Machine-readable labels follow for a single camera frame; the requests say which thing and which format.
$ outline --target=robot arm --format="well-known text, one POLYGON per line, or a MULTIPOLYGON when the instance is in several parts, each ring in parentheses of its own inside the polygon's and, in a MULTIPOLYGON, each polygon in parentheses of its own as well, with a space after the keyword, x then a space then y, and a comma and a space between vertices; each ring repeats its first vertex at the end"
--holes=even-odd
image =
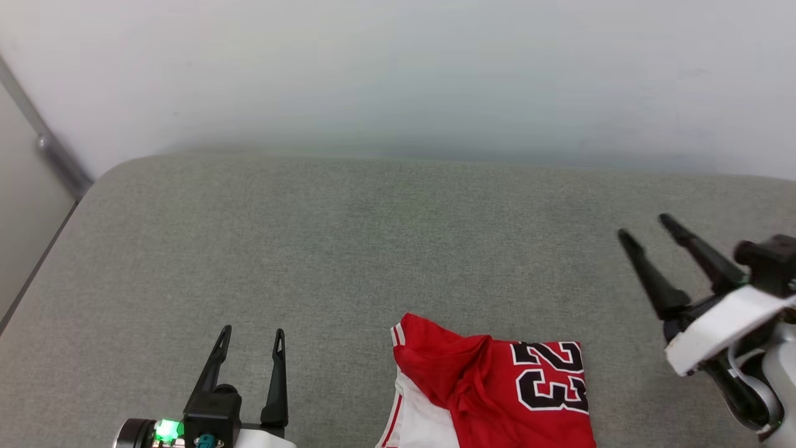
POLYGON ((222 330, 193 393, 175 420, 128 419, 119 429, 114 448, 296 448, 284 439, 287 426, 285 333, 276 332, 274 361, 266 405, 260 423, 241 423, 242 398, 229 384, 217 384, 227 358, 232 326, 222 330))
POLYGON ((701 238, 662 214, 661 224, 688 250, 713 294, 692 303, 647 259, 626 230, 618 232, 659 319, 666 358, 678 375, 705 371, 730 412, 770 448, 796 445, 796 238, 741 242, 735 259, 746 276, 701 238))

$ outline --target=printed number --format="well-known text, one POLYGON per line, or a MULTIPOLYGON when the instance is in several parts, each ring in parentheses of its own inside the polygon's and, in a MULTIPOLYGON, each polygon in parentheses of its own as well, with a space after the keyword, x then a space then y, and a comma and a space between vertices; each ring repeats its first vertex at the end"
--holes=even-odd
MULTIPOLYGON (((512 344, 514 365, 541 366, 541 359, 553 369, 566 373, 583 373, 583 359, 580 348, 574 342, 559 342, 564 354, 560 356, 545 344, 528 344, 520 342, 512 344)), ((558 383, 544 377, 541 368, 529 368, 517 377, 517 396, 522 404, 531 411, 570 410, 588 414, 589 404, 586 400, 586 384, 581 378, 566 375, 569 384, 558 383)))

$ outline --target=white wall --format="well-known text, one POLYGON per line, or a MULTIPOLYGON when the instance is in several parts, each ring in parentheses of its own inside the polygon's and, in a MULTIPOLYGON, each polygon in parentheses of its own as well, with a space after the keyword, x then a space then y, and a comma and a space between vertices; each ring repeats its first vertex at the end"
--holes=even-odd
POLYGON ((175 149, 796 179, 785 0, 0 0, 93 175, 175 149))
POLYGON ((0 84, 0 320, 75 203, 36 140, 0 84))

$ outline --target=gray cushion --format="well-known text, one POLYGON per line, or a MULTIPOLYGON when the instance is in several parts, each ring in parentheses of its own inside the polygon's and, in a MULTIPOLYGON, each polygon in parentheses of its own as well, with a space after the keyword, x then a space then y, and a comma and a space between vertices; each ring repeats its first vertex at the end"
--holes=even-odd
POLYGON ((264 405, 287 334, 299 447, 374 446, 405 312, 463 335, 580 340, 600 446, 753 446, 706 375, 677 377, 615 233, 695 297, 656 223, 730 253, 796 232, 796 183, 470 163, 169 155, 106 174, 0 337, 0 440, 110 446, 129 417, 179 418, 232 324, 222 382, 264 405))

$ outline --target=camera lens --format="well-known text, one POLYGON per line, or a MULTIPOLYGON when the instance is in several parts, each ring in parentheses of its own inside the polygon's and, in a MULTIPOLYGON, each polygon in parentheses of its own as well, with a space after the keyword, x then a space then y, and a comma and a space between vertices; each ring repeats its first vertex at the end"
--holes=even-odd
POLYGON ((113 448, 150 448, 155 420, 127 419, 119 429, 113 448))

